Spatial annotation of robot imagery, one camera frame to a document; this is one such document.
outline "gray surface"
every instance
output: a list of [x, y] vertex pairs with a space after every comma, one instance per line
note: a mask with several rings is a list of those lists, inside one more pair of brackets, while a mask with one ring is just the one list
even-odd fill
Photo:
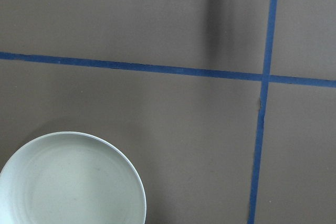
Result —
[[0, 50], [261, 73], [269, 0], [0, 0]]
[[336, 220], [336, 90], [271, 84], [257, 224]]
[[138, 170], [148, 224], [246, 222], [260, 83], [2, 60], [0, 165], [24, 143], [86, 132]]
[[335, 11], [335, 0], [278, 0], [271, 73], [336, 80]]

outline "blue tape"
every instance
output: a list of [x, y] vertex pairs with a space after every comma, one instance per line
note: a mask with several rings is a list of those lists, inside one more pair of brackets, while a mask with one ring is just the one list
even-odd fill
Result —
[[253, 172], [252, 172], [252, 180], [251, 180], [251, 191], [250, 191], [249, 216], [248, 216], [248, 222], [247, 222], [248, 224], [254, 224], [255, 215], [256, 215], [262, 141], [264, 138], [264, 120], [265, 120], [266, 104], [267, 104], [268, 83], [270, 79], [269, 74], [270, 74], [270, 68], [271, 68], [276, 12], [277, 12], [277, 0], [270, 0], [269, 13], [268, 13], [268, 24], [267, 24], [267, 36], [266, 36], [266, 45], [265, 45], [265, 56], [264, 56], [264, 67], [262, 70], [263, 76], [261, 78], [260, 110], [258, 113], [258, 122], [257, 122], [256, 144], [255, 144]]
[[138, 64], [138, 63], [127, 63], [127, 62], [116, 62], [116, 61], [66, 58], [66, 57], [54, 57], [54, 56], [43, 56], [43, 55], [21, 55], [21, 54], [12, 54], [9, 52], [0, 52], [0, 59], [23, 60], [23, 61], [30, 61], [30, 62], [42, 62], [42, 63], [53, 63], [53, 64], [61, 64], [61, 65], [122, 69], [122, 70], [145, 71], [145, 72], [156, 72], [156, 73], [172, 73], [172, 74], [182, 74], [182, 75], [187, 75], [187, 76], [202, 76], [202, 77], [215, 77], [215, 78], [225, 78], [225, 79], [261, 81], [261, 74], [258, 74], [258, 73], [242, 73], [242, 72], [231, 72], [231, 71], [221, 71], [221, 70], [181, 68], [181, 67], [169, 67], [169, 66], [159, 66], [159, 65], [144, 65], [144, 64]]
[[289, 76], [270, 76], [269, 81], [276, 82], [276, 83], [336, 88], [336, 81], [312, 79], [312, 78], [289, 77]]

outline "floor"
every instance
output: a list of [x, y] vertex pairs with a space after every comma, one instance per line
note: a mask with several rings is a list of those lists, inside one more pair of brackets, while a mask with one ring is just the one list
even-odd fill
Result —
[[147, 224], [336, 220], [334, 0], [1, 0], [0, 167], [79, 131]]

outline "white plate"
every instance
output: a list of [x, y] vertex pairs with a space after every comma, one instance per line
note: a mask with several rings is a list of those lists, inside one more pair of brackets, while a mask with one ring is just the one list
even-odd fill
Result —
[[131, 162], [89, 134], [34, 139], [0, 173], [0, 224], [144, 224], [145, 215]]

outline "plate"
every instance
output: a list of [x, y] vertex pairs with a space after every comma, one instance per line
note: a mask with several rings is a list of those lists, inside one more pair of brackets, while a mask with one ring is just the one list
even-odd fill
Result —
[[110, 143], [56, 132], [21, 147], [0, 173], [0, 224], [144, 224], [144, 188]]

